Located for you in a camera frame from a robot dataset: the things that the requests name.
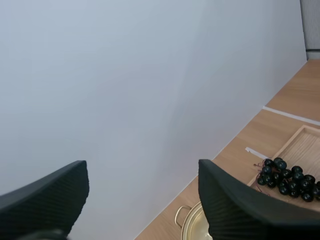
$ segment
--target pot handle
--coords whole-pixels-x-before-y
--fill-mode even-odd
[[[190,207],[190,206],[181,206],[181,207],[178,209],[178,211],[176,211],[176,214],[175,214],[175,217],[174,217],[174,223],[175,223],[175,225],[177,225],[178,227],[180,227],[180,228],[182,229],[182,225],[180,225],[180,224],[178,223],[178,217],[179,217],[182,209],[187,209],[187,210],[190,211],[191,208],[192,208],[192,207]]]

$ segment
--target tape strip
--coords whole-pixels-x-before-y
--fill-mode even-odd
[[[314,125],[320,126],[320,121],[315,121],[315,120],[311,120],[309,118],[305,118],[305,117],[302,117],[302,116],[293,115],[293,114],[290,114],[290,113],[287,113],[287,112],[284,112],[284,111],[275,110],[275,109],[267,107],[267,106],[264,106],[262,109],[267,110],[269,112],[273,112],[275,114],[280,114],[282,116],[286,116],[288,118],[297,119],[299,121],[303,121],[303,122],[306,122],[306,123],[309,123],[309,124],[314,124]]]
[[[246,147],[245,150],[249,153],[252,153],[253,155],[256,155],[257,157],[261,158],[261,159],[268,159],[267,156],[261,154],[260,152],[257,152],[253,149],[251,149],[250,147]]]

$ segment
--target wooden tray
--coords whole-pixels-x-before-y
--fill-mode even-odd
[[[300,166],[303,174],[311,174],[315,177],[315,182],[320,181],[320,129],[303,125],[272,159],[276,157],[282,158],[287,163],[287,169]],[[248,186],[258,190],[256,177],[249,182]],[[289,195],[281,195],[277,187],[271,189],[259,185],[259,188],[276,199],[320,212],[320,201],[316,199],[305,202],[300,196],[292,198]]]

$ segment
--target grape cluster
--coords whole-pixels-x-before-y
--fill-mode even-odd
[[[269,188],[277,186],[282,195],[289,195],[292,198],[301,195],[306,202],[312,202],[314,198],[320,201],[320,181],[316,183],[314,176],[304,175],[303,169],[299,166],[287,169],[287,163],[280,157],[276,157],[273,161],[265,159],[256,181],[259,185],[267,185]]]

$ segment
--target gold pot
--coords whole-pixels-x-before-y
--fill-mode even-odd
[[[183,225],[179,224],[177,219],[182,209],[189,210]],[[208,233],[209,224],[206,219],[201,202],[194,207],[182,206],[176,212],[174,223],[181,228],[181,240],[212,240]]]

